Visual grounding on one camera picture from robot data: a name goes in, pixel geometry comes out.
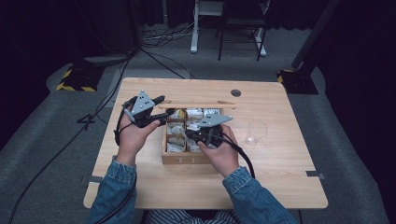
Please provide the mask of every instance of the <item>glass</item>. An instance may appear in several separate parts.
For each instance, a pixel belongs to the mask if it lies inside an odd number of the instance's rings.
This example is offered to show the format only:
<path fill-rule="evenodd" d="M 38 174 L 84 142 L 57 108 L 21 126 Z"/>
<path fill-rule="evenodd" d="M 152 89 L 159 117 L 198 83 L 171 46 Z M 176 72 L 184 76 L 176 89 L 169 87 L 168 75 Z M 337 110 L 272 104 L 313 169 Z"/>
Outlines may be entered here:
<path fill-rule="evenodd" d="M 268 133 L 267 125 L 261 120 L 251 120 L 247 125 L 247 136 L 245 143 L 250 147 L 255 147 Z"/>

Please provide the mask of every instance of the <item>jacket cuff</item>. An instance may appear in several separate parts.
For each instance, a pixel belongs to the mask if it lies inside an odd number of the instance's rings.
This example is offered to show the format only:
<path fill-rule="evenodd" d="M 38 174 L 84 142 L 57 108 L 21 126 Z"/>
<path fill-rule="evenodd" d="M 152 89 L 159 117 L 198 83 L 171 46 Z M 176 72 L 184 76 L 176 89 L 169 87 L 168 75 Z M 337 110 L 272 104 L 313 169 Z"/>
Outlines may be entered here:
<path fill-rule="evenodd" d="M 240 166 L 230 175 L 224 178 L 222 183 L 229 193 L 234 194 L 242 187 L 244 187 L 251 179 L 252 177 L 248 172 L 247 168 Z"/>
<path fill-rule="evenodd" d="M 128 166 L 117 162 L 113 157 L 111 164 L 108 166 L 106 176 L 120 182 L 133 182 L 136 177 L 136 165 Z"/>

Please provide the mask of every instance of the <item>gray carpet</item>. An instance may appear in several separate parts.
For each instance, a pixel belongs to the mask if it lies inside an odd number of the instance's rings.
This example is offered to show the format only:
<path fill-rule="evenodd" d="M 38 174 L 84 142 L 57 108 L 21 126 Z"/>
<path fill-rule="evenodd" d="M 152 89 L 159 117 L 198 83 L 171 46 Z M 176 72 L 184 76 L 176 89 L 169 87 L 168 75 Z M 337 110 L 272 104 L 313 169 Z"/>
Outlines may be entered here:
<path fill-rule="evenodd" d="M 309 35 L 308 30 L 270 30 L 264 45 L 267 56 L 259 62 L 255 61 L 257 51 L 253 44 L 226 45 L 219 62 L 215 32 L 213 29 L 201 31 L 197 54 L 190 54 L 190 36 L 145 50 L 174 59 L 199 79 L 276 81 L 276 71 L 290 68 Z M 172 61 L 156 58 L 183 77 L 192 78 Z M 83 125 L 77 120 L 95 112 L 120 74 L 119 65 L 108 67 L 98 92 L 56 91 L 67 68 L 68 64 L 49 77 L 50 95 L 0 152 L 0 223 L 7 223 L 29 181 L 73 138 Z M 125 77 L 139 76 L 177 78 L 142 51 L 132 58 L 125 72 Z M 289 95 L 289 99 L 313 162 L 326 177 L 322 185 L 329 206 L 303 210 L 304 223 L 389 223 L 376 183 L 332 112 L 318 69 L 312 78 L 319 95 Z M 108 120 L 111 110 L 110 102 L 100 117 Z M 89 210 L 82 202 L 106 130 L 104 122 L 94 121 L 29 188 L 13 223 L 84 223 Z M 291 212 L 298 219 L 297 211 Z M 138 211 L 134 223 L 138 223 L 140 216 Z"/>

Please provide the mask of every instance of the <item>hand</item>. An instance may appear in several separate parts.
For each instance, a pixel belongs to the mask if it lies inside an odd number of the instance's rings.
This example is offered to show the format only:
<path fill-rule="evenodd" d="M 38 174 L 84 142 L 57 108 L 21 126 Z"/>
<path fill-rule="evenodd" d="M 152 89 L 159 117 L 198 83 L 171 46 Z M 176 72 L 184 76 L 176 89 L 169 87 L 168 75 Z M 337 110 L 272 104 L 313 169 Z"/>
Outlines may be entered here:
<path fill-rule="evenodd" d="M 224 124 L 221 124 L 221 128 L 222 132 L 231 138 L 228 140 L 237 144 L 231 128 Z M 228 143 L 223 142 L 218 148 L 212 149 L 207 147 L 203 142 L 198 142 L 198 147 L 210 159 L 213 167 L 221 173 L 224 178 L 239 167 L 238 152 Z"/>
<path fill-rule="evenodd" d="M 126 128 L 120 133 L 120 148 L 116 161 L 124 165 L 135 165 L 137 153 L 145 145 L 147 137 L 160 124 L 159 120 L 154 120 L 145 128 L 138 128 L 131 124 L 131 120 L 124 114 L 120 123 L 120 130 Z"/>

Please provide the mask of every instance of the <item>gray metal bracket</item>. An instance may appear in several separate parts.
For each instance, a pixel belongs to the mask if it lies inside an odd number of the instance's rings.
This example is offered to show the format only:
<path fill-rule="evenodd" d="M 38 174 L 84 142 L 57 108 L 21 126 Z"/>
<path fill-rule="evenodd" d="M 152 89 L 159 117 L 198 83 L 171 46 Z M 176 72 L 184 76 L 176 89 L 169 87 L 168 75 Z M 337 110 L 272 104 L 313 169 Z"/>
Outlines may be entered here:
<path fill-rule="evenodd" d="M 218 124 L 222 124 L 224 122 L 232 120 L 233 117 L 231 116 L 222 116 L 219 114 L 208 114 L 204 116 L 201 121 L 198 123 L 198 127 L 205 128 L 205 127 L 213 127 Z"/>
<path fill-rule="evenodd" d="M 140 91 L 137 96 L 136 102 L 134 103 L 134 107 L 132 108 L 131 115 L 139 114 L 145 110 L 148 110 L 155 106 L 155 103 L 149 98 L 149 96 L 145 93 L 145 91 Z"/>

